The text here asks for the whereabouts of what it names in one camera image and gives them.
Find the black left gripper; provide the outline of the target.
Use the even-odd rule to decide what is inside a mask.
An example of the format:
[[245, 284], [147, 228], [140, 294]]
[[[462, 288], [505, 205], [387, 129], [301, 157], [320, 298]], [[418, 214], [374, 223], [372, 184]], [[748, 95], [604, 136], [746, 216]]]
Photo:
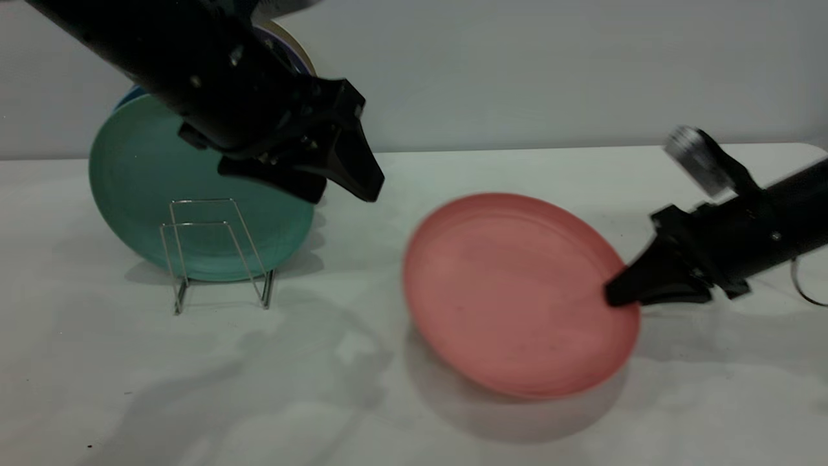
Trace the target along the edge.
[[[204, 53], [190, 86], [178, 136], [198, 150], [224, 155], [220, 176], [312, 204], [322, 199], [328, 178], [365, 203], [378, 200], [385, 176], [360, 125], [365, 98], [352, 83], [296, 72], [258, 39], [231, 39]], [[322, 176], [254, 158], [309, 139], [326, 124], [331, 144]]]

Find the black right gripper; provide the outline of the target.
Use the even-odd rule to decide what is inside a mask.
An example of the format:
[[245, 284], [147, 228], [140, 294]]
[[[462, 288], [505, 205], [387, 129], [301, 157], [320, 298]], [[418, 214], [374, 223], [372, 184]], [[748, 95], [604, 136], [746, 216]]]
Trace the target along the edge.
[[736, 299], [749, 293], [748, 278], [778, 265], [778, 219], [766, 194], [692, 212], [671, 205], [651, 220], [657, 236], [604, 286], [610, 306], [709, 303], [712, 292], [694, 277]]

